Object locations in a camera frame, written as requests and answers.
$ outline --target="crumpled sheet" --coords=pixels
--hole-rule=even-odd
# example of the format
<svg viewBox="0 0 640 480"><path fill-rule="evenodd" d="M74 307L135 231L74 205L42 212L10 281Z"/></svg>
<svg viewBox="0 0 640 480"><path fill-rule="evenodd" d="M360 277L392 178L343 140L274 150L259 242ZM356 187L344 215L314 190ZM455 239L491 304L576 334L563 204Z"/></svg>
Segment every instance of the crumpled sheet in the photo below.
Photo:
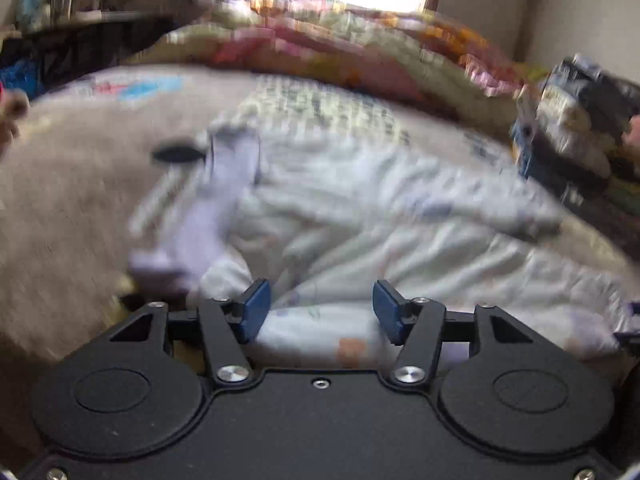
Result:
<svg viewBox="0 0 640 480"><path fill-rule="evenodd" d="M257 185L238 201L226 253L189 301L269 279L272 309L248 348L260 364L389 364L398 348L371 307L379 279L451 310L496 304L582 359L613 352L612 332L629 327L611 275L516 238L564 218L536 186L321 130L261 131L259 151ZM210 200L201 187L191 192L191 206Z"/></svg>
<svg viewBox="0 0 640 480"><path fill-rule="evenodd" d="M270 5L266 10L277 2L264 0ZM357 12L334 2L287 5L264 12L256 0L225 2L200 23L165 35L127 62L197 62L316 79L457 119L509 142L516 118L510 92L524 80L515 64L477 34L453 25L445 28L444 20L435 23L427 13ZM495 95L488 96L484 80L469 78L458 65L468 65L465 54L481 58L494 80L509 81L497 84L489 92Z"/></svg>

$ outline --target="colorful bedspread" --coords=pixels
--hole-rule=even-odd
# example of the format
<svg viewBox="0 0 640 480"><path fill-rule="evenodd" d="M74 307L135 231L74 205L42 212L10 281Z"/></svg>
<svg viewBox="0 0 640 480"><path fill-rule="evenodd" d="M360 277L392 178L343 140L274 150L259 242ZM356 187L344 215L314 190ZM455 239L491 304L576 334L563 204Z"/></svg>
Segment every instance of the colorful bedspread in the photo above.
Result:
<svg viewBox="0 0 640 480"><path fill-rule="evenodd" d="M520 66L433 13L396 14L330 0L233 0L173 31L129 64L196 62L280 73L410 104L503 142Z"/></svg>

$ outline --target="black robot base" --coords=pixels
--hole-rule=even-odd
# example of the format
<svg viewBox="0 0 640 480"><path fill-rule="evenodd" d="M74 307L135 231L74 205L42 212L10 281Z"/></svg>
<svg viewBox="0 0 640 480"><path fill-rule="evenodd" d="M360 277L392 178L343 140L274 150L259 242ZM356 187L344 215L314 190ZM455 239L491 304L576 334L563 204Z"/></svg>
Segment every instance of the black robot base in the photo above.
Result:
<svg viewBox="0 0 640 480"><path fill-rule="evenodd" d="M601 378L500 308L447 312L376 282L396 364L253 369L270 308L258 280L197 311L150 303L48 372L33 418L48 451L20 480L598 480L614 408ZM172 358L198 346L206 372ZM445 374L443 342L470 358Z"/></svg>

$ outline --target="fabric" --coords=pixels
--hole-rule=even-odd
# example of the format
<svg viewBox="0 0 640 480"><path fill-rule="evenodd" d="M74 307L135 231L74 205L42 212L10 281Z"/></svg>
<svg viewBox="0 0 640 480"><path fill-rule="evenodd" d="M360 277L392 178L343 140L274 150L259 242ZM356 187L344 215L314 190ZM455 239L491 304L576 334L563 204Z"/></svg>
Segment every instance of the fabric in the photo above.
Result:
<svg viewBox="0 0 640 480"><path fill-rule="evenodd" d="M640 218L638 216L630 215L622 208L615 206L609 196L583 202L566 200L565 205L591 226L606 233L610 240L634 261L640 260Z"/></svg>
<svg viewBox="0 0 640 480"><path fill-rule="evenodd" d="M616 348L611 332L628 313L612 277L501 234L554 218L524 183L473 181L400 146L324 132L261 139L260 185L242 197L230 233L233 264L214 263L200 290L232 296L270 279L258 361L387 363L395 350L371 311L376 279L453 310L498 304L581 358Z"/></svg>
<svg viewBox="0 0 640 480"><path fill-rule="evenodd" d="M257 91L242 102L243 119L268 117L289 128L330 128L336 132L409 145L409 131L389 103L305 79L261 78Z"/></svg>
<svg viewBox="0 0 640 480"><path fill-rule="evenodd" d="M513 77L500 79L476 56L465 54L460 58L458 63L464 67L465 74L469 80L482 88L488 96L500 94L514 95L522 89L522 79L516 81L513 80Z"/></svg>
<svg viewBox="0 0 640 480"><path fill-rule="evenodd" d="M30 99L36 98L44 91L40 81L40 69L36 62L28 59L21 59L10 66L0 68L0 84L9 89L21 90Z"/></svg>
<svg viewBox="0 0 640 480"><path fill-rule="evenodd" d="M516 118L511 95L487 96L458 66L469 52L494 64L497 54L467 29L460 32L465 41L454 41L436 21L428 13L403 17L327 0L235 0L127 63L198 62L316 79L455 118L508 143Z"/></svg>
<svg viewBox="0 0 640 480"><path fill-rule="evenodd" d="M257 136L231 128L211 135L215 156L192 179L198 199L179 225L164 228L155 251L136 251L129 258L129 275L141 292L187 294L225 252L238 197L256 179L260 144Z"/></svg>

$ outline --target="blue gripper pad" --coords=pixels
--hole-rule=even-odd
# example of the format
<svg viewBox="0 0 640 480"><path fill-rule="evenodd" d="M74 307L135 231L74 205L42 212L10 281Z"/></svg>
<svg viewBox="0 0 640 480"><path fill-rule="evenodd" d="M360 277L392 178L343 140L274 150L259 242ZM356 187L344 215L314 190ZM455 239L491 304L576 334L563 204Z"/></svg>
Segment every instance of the blue gripper pad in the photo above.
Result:
<svg viewBox="0 0 640 480"><path fill-rule="evenodd" d="M271 287L264 280L252 295L244 301L242 321L238 324L237 338L241 344L253 341L271 308Z"/></svg>
<svg viewBox="0 0 640 480"><path fill-rule="evenodd" d="M406 327L400 319L398 302L389 294L379 282L373 285L373 312L376 314L380 326L386 336L396 346L401 346L406 340Z"/></svg>

